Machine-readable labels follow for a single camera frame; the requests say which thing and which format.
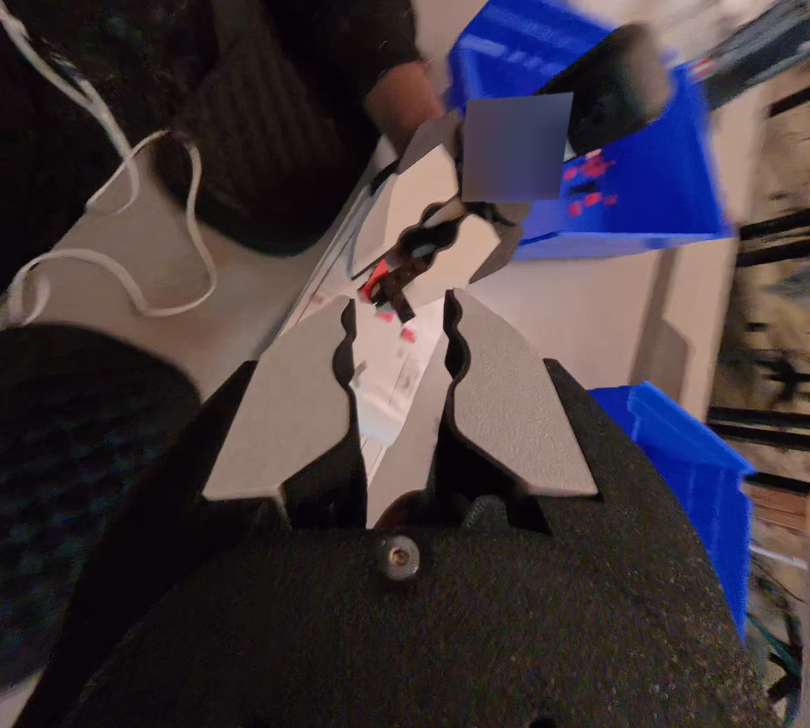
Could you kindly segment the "blue plastic bin with divider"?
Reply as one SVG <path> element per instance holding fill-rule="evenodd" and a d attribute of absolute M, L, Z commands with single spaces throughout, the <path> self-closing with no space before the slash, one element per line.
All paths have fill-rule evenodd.
<path fill-rule="evenodd" d="M 532 95 L 612 29 L 564 0 L 488 0 L 451 47 L 450 108 L 465 115 L 476 99 Z M 602 149 L 615 161 L 602 202 L 576 218 L 561 193 L 554 217 L 535 202 L 514 260 L 630 257 L 730 237 L 705 92 L 689 65 L 668 71 L 663 114 Z"/>

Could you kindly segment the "black L-shaped lego plate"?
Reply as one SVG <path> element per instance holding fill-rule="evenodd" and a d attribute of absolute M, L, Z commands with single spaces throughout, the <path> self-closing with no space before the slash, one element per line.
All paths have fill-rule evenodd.
<path fill-rule="evenodd" d="M 404 289 L 415 276 L 410 267 L 402 266 L 380 277 L 376 285 L 375 304 L 379 308 L 384 305 L 390 306 L 403 325 L 416 316 L 404 294 Z"/>

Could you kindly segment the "person's left hand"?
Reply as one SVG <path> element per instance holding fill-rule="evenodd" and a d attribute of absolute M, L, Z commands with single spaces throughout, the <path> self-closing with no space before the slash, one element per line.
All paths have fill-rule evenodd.
<path fill-rule="evenodd" d="M 398 65 L 385 73 L 363 101 L 370 120 L 401 156 L 417 130 L 440 119 L 445 108 L 421 61 Z"/>

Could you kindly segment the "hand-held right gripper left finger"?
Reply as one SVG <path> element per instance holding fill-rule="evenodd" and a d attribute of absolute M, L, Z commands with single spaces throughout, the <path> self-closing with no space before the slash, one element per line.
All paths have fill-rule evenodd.
<path fill-rule="evenodd" d="M 203 494 L 269 499 L 294 529 L 364 529 L 368 482 L 355 375 L 356 304 L 338 296 L 263 353 Z"/>

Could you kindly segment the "lego instruction booklet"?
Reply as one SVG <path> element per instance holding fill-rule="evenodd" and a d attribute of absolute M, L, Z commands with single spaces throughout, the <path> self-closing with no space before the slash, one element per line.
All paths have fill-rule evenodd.
<path fill-rule="evenodd" d="M 375 191 L 371 184 L 355 190 L 335 230 L 327 234 L 326 249 L 296 305 L 278 330 L 278 336 L 284 336 L 300 321 L 325 308 L 336 296 L 356 300 L 357 336 L 353 346 L 356 376 L 352 386 L 358 403 L 360 443 L 369 480 L 374 478 L 386 451 L 400 435 L 437 347 L 440 327 L 438 301 L 418 311 L 414 320 L 403 325 L 394 313 L 376 311 L 372 305 L 358 299 L 357 292 L 376 263 L 361 274 L 351 273 L 352 239 L 375 193 L 388 177 L 383 178 Z M 391 265 L 394 265 L 393 250 L 381 257 Z"/>

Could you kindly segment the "small red lego subassembly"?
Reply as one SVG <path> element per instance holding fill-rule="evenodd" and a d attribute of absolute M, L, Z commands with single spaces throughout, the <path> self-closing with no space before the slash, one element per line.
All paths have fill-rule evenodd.
<path fill-rule="evenodd" d="M 371 269 L 370 275 L 365 278 L 360 286 L 357 295 L 361 303 L 373 305 L 381 308 L 389 302 L 387 293 L 380 288 L 381 281 L 394 272 L 396 267 L 388 263 L 384 258 L 380 259 Z"/>

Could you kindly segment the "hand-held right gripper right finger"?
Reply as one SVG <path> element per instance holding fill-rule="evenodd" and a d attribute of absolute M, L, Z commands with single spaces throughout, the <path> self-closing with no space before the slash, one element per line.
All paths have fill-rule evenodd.
<path fill-rule="evenodd" d="M 465 290 L 448 290 L 451 383 L 433 458 L 438 496 L 596 499 L 599 490 L 549 369 L 521 333 Z"/>

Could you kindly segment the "pile of red lego pieces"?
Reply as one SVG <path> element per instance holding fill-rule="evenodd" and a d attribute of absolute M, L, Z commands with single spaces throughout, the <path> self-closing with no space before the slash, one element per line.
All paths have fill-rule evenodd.
<path fill-rule="evenodd" d="M 561 198 L 565 200 L 568 216 L 576 218 L 598 205 L 603 199 L 600 180 L 615 164 L 602 149 L 577 157 L 563 166 Z"/>

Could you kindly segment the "person's left forearm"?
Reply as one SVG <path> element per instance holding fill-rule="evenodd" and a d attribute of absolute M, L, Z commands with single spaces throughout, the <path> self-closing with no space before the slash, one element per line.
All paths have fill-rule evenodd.
<path fill-rule="evenodd" d="M 313 247 L 382 136 L 363 101 L 421 61 L 410 0 L 258 0 L 258 26 L 180 110 L 203 163 L 199 217 L 271 257 Z"/>

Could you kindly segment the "person's black sweater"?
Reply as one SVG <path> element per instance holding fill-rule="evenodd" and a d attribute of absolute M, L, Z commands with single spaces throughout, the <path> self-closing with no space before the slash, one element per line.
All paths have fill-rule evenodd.
<path fill-rule="evenodd" d="M 73 64 L 131 143 L 167 126 L 219 54 L 212 0 L 3 0 L 49 64 Z M 82 216 L 120 163 L 103 128 L 2 30 L 1 282 Z"/>

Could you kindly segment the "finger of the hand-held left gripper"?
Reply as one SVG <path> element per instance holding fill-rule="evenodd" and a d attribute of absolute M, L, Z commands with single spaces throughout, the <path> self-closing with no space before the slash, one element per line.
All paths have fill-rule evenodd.
<path fill-rule="evenodd" d="M 394 249 L 403 233 L 420 226 L 429 207 L 457 196 L 454 157 L 461 120 L 460 113 L 450 113 L 417 129 L 353 236 L 351 273 L 363 273 Z"/>
<path fill-rule="evenodd" d="M 529 203 L 445 203 L 405 235 L 405 252 L 424 271 L 405 286 L 411 306 L 465 288 L 509 261 L 522 237 Z"/>

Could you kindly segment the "blue plastic storage bin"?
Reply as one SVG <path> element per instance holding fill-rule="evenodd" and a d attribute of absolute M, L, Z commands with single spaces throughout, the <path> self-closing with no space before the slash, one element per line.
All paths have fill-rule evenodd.
<path fill-rule="evenodd" d="M 743 491 L 754 467 L 650 382 L 590 390 L 648 457 L 708 552 L 734 624 L 745 637 L 753 503 Z"/>

